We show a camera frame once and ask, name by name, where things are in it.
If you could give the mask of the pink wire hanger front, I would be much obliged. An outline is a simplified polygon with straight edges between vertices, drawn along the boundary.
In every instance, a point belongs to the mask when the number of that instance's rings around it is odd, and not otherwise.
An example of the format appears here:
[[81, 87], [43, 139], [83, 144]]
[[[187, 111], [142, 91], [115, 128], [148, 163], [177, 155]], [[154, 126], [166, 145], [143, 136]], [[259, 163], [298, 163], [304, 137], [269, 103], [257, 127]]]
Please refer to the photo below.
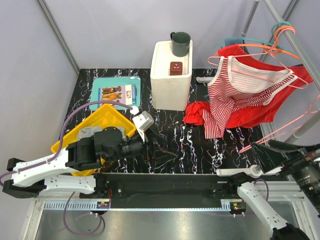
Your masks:
[[270, 140], [275, 139], [276, 137], [282, 136], [282, 135], [286, 134], [287, 131], [286, 131], [286, 132], [283, 132], [283, 133], [280, 133], [280, 134], [277, 134], [277, 133], [278, 133], [279, 131], [285, 129], [285, 128], [288, 127], [289, 125], [295, 123], [296, 121], [300, 120], [301, 118], [303, 118], [303, 117], [306, 116], [306, 115], [311, 115], [311, 114], [316, 114], [316, 113], [318, 113], [319, 110], [318, 110], [318, 111], [312, 111], [312, 108], [313, 108], [314, 104], [317, 102], [317, 100], [318, 100], [319, 98], [320, 98], [320, 96], [318, 95], [318, 96], [313, 100], [313, 102], [309, 105], [309, 107], [307, 108], [307, 110], [306, 110], [305, 113], [303, 113], [303, 114], [300, 115], [299, 117], [293, 119], [292, 121], [288, 122], [287, 124], [283, 125], [282, 127], [276, 129], [275, 131], [271, 132], [270, 134], [264, 136], [264, 137], [261, 138], [260, 140], [256, 141], [256, 143], [258, 143], [258, 144], [264, 144], [264, 143], [266, 143], [266, 142], [268, 142], [268, 141], [270, 141]]

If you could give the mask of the pink wire hanger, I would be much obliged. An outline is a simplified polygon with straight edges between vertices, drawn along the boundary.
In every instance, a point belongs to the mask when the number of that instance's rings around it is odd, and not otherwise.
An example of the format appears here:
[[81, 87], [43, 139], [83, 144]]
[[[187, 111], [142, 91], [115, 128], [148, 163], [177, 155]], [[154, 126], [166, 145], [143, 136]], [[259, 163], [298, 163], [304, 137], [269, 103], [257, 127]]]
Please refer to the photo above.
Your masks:
[[[252, 57], [252, 56], [258, 56], [258, 55], [270, 55], [270, 54], [262, 54], [264, 51], [263, 51], [262, 53], [248, 54], [248, 53], [244, 50], [244, 48], [245, 48], [245, 47], [241, 47], [241, 49], [243, 49], [243, 51], [244, 51], [244, 53], [245, 53], [244, 55], [236, 55], [236, 56], [233, 56], [233, 55], [232, 55], [231, 57], [233, 57], [234, 59], [237, 59], [237, 58], [240, 58], [240, 57]], [[218, 64], [213, 63], [213, 62], [210, 61], [210, 59], [214, 59], [214, 58], [215, 58], [215, 59], [221, 58], [221, 56], [219, 56], [219, 51], [217, 51], [213, 56], [210, 56], [210, 57], [207, 59], [207, 61], [208, 61], [209, 64], [218, 66]], [[263, 77], [263, 76], [260, 76], [260, 75], [254, 75], [254, 74], [252, 74], [251, 72], [244, 72], [244, 71], [242, 71], [242, 70], [237, 70], [237, 69], [235, 69], [234, 71], [237, 72], [237, 73], [243, 74], [243, 75], [256, 77], [256, 78], [262, 79], [262, 80], [264, 80], [264, 81], [274, 83], [274, 81], [271, 81], [270, 79], [267, 79], [267, 78], [265, 78], [265, 77]], [[289, 85], [289, 86], [290, 86], [290, 87], [293, 87], [293, 88], [298, 88], [298, 89], [305, 89], [305, 88], [309, 85], [309, 83], [308, 83], [307, 81], [305, 81], [304, 79], [302, 79], [302, 78], [300, 78], [300, 77], [297, 77], [297, 79], [300, 80], [300, 81], [302, 81], [302, 82], [304, 83], [304, 85], [306, 85], [306, 86], [305, 86], [305, 87], [296, 87], [296, 86], [293, 86], [293, 85]]]
[[288, 127], [289, 125], [295, 123], [296, 121], [300, 120], [301, 118], [303, 118], [303, 117], [306, 116], [306, 115], [311, 115], [311, 114], [316, 114], [316, 113], [318, 113], [319, 110], [318, 110], [318, 111], [312, 111], [312, 108], [313, 108], [314, 104], [317, 102], [317, 100], [318, 100], [319, 98], [320, 98], [320, 96], [318, 95], [318, 96], [313, 100], [313, 102], [309, 105], [309, 107], [307, 108], [307, 110], [306, 110], [305, 113], [303, 113], [303, 114], [300, 115], [299, 117], [293, 119], [292, 121], [288, 122], [287, 124], [283, 125], [282, 127], [276, 129], [275, 131], [271, 132], [270, 134], [264, 136], [264, 137], [261, 138], [260, 140], [256, 141], [256, 143], [258, 143], [258, 144], [264, 144], [264, 143], [266, 143], [266, 142], [268, 142], [268, 141], [270, 141], [270, 140], [275, 139], [276, 137], [282, 136], [282, 135], [286, 134], [287, 131], [286, 131], [286, 132], [283, 132], [283, 133], [280, 133], [280, 134], [277, 134], [277, 133], [278, 133], [279, 131], [285, 129], [285, 128]]

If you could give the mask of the grey tank top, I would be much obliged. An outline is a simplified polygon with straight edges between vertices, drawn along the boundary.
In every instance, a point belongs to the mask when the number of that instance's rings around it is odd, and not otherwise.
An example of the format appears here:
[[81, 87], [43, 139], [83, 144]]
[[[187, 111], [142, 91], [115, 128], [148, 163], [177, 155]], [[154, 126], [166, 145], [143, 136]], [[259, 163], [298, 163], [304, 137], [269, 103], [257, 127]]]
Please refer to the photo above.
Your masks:
[[101, 132], [102, 128], [100, 126], [89, 126], [82, 128], [76, 137], [76, 140], [79, 141], [83, 138], [89, 138], [92, 137], [95, 133]]

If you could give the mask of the red white striped tank top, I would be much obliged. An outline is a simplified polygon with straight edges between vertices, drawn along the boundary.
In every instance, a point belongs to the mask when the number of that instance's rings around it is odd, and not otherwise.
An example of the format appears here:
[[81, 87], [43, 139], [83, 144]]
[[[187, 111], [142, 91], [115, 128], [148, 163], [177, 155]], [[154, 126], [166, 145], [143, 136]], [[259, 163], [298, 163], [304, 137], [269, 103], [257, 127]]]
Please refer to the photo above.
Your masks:
[[[274, 82], [234, 70], [258, 75]], [[247, 107], [268, 105], [276, 94], [293, 86], [296, 79], [297, 76], [292, 70], [260, 70], [239, 62], [231, 55], [222, 56], [217, 73], [207, 85], [210, 111], [205, 110], [202, 114], [205, 138], [222, 138], [232, 113]]]

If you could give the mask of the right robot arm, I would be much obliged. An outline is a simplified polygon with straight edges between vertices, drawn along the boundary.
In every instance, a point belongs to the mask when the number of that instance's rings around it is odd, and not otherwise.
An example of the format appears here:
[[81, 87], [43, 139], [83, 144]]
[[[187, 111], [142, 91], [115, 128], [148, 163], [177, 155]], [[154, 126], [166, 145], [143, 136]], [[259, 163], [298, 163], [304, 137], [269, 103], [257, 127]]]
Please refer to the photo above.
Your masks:
[[[280, 167], [279, 175], [292, 176], [314, 208], [320, 209], [320, 146], [299, 146], [277, 140], [268, 145], [251, 143], [253, 155], [262, 172]], [[258, 192], [253, 178], [245, 172], [231, 175], [227, 192], [232, 198], [241, 198], [271, 233], [272, 240], [307, 240], [308, 236], [282, 218]]]

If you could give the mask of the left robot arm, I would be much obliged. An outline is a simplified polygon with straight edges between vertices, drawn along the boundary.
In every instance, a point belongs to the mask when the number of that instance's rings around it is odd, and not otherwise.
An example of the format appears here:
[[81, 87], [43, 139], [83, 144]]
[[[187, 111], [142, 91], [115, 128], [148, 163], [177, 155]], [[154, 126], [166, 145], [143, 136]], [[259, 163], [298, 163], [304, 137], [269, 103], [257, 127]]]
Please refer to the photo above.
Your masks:
[[124, 136], [120, 128], [106, 127], [91, 136], [69, 144], [57, 154], [33, 161], [8, 160], [11, 179], [3, 182], [2, 191], [17, 199], [46, 196], [52, 192], [78, 192], [83, 199], [111, 197], [108, 179], [101, 173], [71, 176], [71, 173], [96, 170], [104, 163], [135, 158], [156, 167], [174, 160], [176, 154], [163, 148], [167, 140], [148, 129], [145, 139]]

